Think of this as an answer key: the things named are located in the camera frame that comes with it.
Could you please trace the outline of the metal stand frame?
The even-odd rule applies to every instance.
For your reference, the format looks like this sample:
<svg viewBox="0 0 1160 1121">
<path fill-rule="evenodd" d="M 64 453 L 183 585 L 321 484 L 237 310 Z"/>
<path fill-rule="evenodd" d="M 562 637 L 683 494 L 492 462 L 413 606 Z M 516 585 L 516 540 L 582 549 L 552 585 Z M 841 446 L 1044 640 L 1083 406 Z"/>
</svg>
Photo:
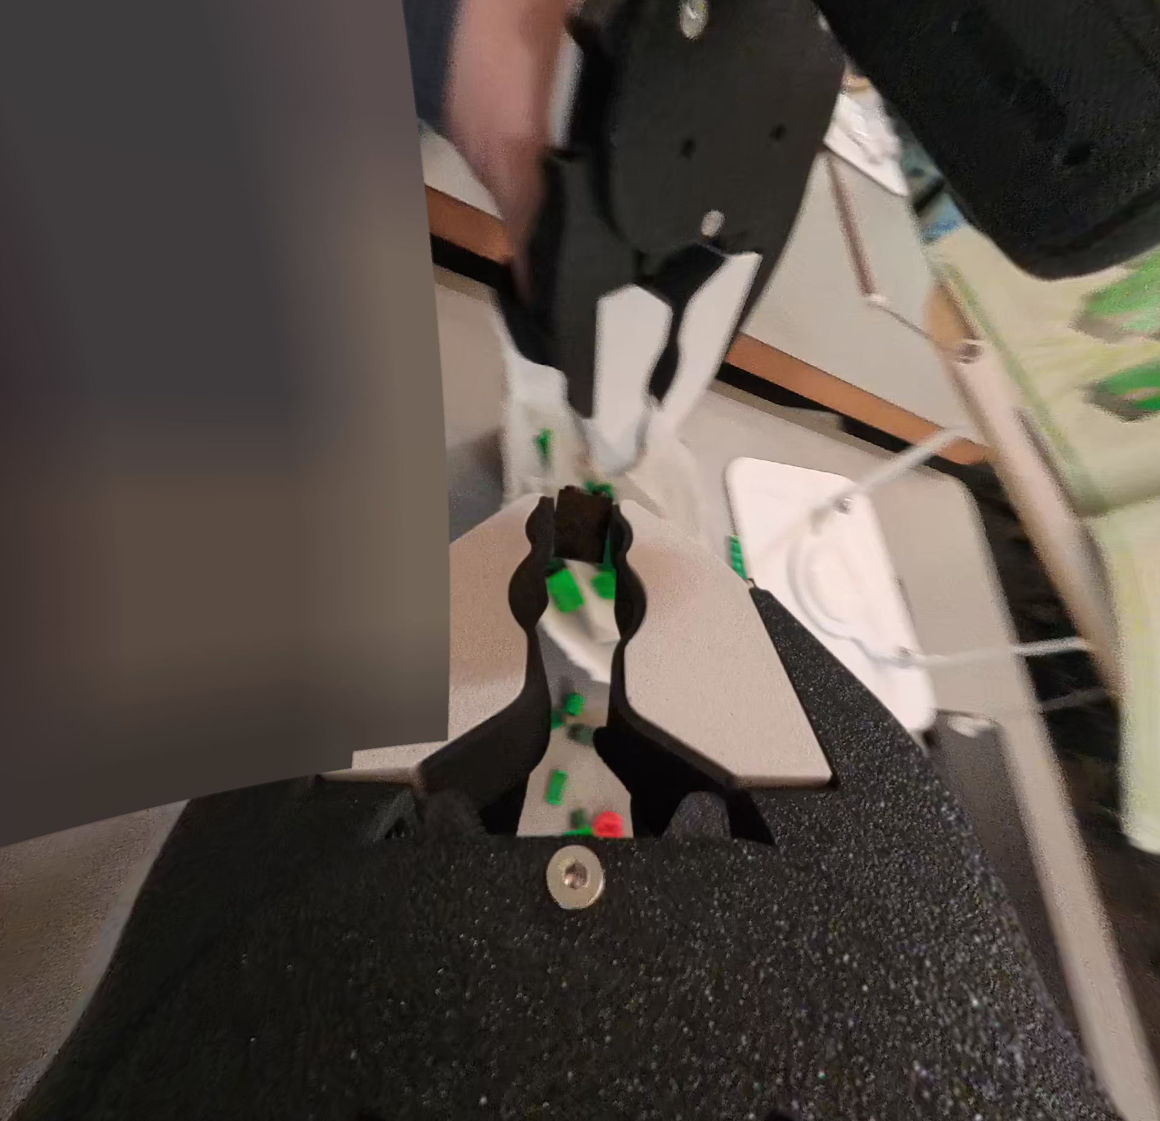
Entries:
<svg viewBox="0 0 1160 1121">
<path fill-rule="evenodd" d="M 923 334 L 936 347 L 936 352 L 942 354 L 947 373 L 960 391 L 962 404 L 986 437 L 997 477 L 1028 529 L 1037 556 L 1059 591 L 1077 631 L 1087 640 L 1098 673 L 1116 699 L 1121 716 L 1120 686 L 1123 683 L 1116 668 L 1114 622 L 1109 593 L 1101 589 L 1101 578 L 1098 576 L 1092 540 L 1066 505 L 1041 448 L 1031 440 L 1006 373 L 993 360 L 991 351 L 973 338 L 936 268 L 934 275 L 936 299 L 942 301 L 943 316 L 936 318 L 932 325 L 916 327 L 916 332 Z M 1116 778 L 1120 800 L 1120 752 Z M 1118 826 L 1123 835 L 1120 806 Z M 1136 851 L 1143 864 L 1151 864 L 1153 875 L 1156 875 L 1158 857 L 1138 851 L 1129 840 L 1127 846 Z"/>
</svg>

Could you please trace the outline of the light grey table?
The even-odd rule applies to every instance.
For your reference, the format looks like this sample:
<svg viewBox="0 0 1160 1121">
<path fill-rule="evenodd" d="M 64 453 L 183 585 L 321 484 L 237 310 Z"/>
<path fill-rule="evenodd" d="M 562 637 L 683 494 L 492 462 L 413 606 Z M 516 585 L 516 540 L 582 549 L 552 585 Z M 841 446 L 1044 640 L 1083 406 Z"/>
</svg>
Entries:
<svg viewBox="0 0 1160 1121">
<path fill-rule="evenodd" d="M 965 426 L 936 347 L 916 332 L 934 297 L 907 202 L 820 156 L 791 242 L 745 332 L 907 415 Z"/>
</svg>

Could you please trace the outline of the person's left hand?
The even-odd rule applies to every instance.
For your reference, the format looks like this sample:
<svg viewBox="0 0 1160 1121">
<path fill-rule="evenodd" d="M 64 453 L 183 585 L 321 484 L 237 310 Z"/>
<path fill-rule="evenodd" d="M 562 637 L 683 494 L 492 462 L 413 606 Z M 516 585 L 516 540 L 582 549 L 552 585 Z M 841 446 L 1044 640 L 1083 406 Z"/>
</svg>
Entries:
<svg viewBox="0 0 1160 1121">
<path fill-rule="evenodd" d="M 444 94 L 450 143 L 488 191 L 529 296 L 529 239 L 565 22 L 580 0 L 459 0 Z"/>
</svg>

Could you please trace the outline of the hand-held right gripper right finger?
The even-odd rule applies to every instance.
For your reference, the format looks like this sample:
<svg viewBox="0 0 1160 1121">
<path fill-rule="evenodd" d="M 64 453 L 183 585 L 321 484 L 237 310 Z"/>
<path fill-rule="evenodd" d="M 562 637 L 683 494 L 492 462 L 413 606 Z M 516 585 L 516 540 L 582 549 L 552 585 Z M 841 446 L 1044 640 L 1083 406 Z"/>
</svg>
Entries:
<svg viewBox="0 0 1160 1121">
<path fill-rule="evenodd" d="M 617 573 L 600 760 L 629 795 L 633 839 L 663 839 L 707 796 L 727 839 L 771 842 L 765 793 L 824 793 L 828 754 L 743 578 L 637 503 L 609 523 Z"/>
</svg>

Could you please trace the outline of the white printed paper bag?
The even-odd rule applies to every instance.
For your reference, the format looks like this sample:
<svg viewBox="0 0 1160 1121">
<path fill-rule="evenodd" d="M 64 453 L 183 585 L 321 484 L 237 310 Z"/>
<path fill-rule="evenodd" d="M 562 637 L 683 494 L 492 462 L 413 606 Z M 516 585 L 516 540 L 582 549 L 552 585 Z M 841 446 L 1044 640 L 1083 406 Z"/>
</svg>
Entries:
<svg viewBox="0 0 1160 1121">
<path fill-rule="evenodd" d="M 501 466 L 503 501 L 549 496 L 563 486 L 600 488 L 613 501 L 629 499 L 703 543 L 705 512 L 701 481 L 677 431 L 646 444 L 635 466 L 620 475 L 591 468 L 582 429 L 565 398 L 563 376 L 521 356 L 496 318 L 503 360 Z M 609 684 L 618 642 L 615 620 L 617 573 L 606 556 L 602 565 L 549 563 L 549 606 L 541 631 L 573 666 L 589 679 Z"/>
</svg>

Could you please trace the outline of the scattered small green bricks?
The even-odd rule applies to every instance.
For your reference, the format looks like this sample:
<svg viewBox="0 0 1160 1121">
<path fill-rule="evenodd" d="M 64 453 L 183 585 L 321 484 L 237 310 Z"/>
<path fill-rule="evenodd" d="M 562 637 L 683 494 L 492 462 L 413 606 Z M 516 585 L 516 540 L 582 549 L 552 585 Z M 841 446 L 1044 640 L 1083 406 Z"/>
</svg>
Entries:
<svg viewBox="0 0 1160 1121">
<path fill-rule="evenodd" d="M 556 541 L 545 573 L 547 611 L 541 639 L 549 668 L 551 741 L 538 769 L 541 798 L 521 828 L 571 839 L 629 835 L 629 802 L 595 751 L 606 723 L 613 651 L 617 573 L 607 527 L 615 486 L 593 475 L 563 429 L 541 426 L 532 435 L 534 488 L 554 497 Z"/>
</svg>

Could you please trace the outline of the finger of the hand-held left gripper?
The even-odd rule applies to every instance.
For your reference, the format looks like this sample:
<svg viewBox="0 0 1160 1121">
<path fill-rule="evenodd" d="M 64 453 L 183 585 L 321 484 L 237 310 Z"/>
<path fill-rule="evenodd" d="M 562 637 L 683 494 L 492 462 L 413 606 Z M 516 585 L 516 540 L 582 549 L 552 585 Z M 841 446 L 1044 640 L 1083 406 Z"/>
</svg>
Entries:
<svg viewBox="0 0 1160 1121">
<path fill-rule="evenodd" d="M 653 411 L 650 384 L 672 321 L 670 305 L 637 285 L 598 301 L 591 455 L 641 455 Z"/>
<path fill-rule="evenodd" d="M 760 268 L 760 253 L 685 250 L 648 279 L 648 294 L 659 301 L 648 363 L 648 442 L 674 433 L 718 374 Z"/>
</svg>

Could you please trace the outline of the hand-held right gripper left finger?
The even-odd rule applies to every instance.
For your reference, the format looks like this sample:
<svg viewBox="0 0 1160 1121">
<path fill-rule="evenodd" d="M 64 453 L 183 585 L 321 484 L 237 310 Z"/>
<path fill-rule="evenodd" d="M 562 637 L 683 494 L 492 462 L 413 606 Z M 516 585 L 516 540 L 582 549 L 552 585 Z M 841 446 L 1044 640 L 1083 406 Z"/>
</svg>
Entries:
<svg viewBox="0 0 1160 1121">
<path fill-rule="evenodd" d="M 538 622 L 554 505 L 523 496 L 450 545 L 448 730 L 354 754 L 356 782 L 461 795 L 492 833 L 516 833 L 551 740 Z"/>
</svg>

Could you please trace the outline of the white paper sheet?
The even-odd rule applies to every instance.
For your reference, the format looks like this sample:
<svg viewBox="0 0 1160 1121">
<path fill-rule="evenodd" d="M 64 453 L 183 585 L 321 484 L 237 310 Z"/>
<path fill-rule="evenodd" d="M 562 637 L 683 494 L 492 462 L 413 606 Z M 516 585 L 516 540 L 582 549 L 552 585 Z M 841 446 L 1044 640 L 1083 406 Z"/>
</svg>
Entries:
<svg viewBox="0 0 1160 1121">
<path fill-rule="evenodd" d="M 824 147 L 848 167 L 894 196 L 912 196 L 903 169 L 903 147 L 885 103 L 864 79 L 844 79 L 835 99 Z"/>
</svg>

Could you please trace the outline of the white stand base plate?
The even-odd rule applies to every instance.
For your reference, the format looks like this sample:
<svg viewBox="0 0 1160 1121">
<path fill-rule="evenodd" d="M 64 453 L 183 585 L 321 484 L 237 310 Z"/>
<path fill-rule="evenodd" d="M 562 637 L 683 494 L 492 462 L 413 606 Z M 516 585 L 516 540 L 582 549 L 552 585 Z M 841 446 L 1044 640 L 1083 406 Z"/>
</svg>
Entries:
<svg viewBox="0 0 1160 1121">
<path fill-rule="evenodd" d="M 936 719 L 919 651 L 877 514 L 848 477 L 734 459 L 725 470 L 749 580 L 771 593 L 910 734 Z"/>
</svg>

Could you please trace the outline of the dark green brick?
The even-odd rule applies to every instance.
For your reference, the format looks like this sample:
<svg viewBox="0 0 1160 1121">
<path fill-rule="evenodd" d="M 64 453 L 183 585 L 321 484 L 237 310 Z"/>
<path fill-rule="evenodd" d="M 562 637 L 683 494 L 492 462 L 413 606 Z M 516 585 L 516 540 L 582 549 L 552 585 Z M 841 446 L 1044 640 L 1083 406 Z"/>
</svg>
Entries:
<svg viewBox="0 0 1160 1121">
<path fill-rule="evenodd" d="M 554 503 L 554 558 L 602 565 L 613 499 L 604 492 L 563 486 Z"/>
</svg>

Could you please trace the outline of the green printed white box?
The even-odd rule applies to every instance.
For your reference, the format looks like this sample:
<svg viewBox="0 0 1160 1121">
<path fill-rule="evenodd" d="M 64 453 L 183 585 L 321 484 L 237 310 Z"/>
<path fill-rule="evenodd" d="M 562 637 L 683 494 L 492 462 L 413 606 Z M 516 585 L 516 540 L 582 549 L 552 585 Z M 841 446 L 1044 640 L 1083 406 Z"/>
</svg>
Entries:
<svg viewBox="0 0 1160 1121">
<path fill-rule="evenodd" d="M 1158 857 L 1158 248 L 1061 281 L 965 226 L 931 253 L 1092 540 L 1123 683 L 1121 829 Z"/>
</svg>

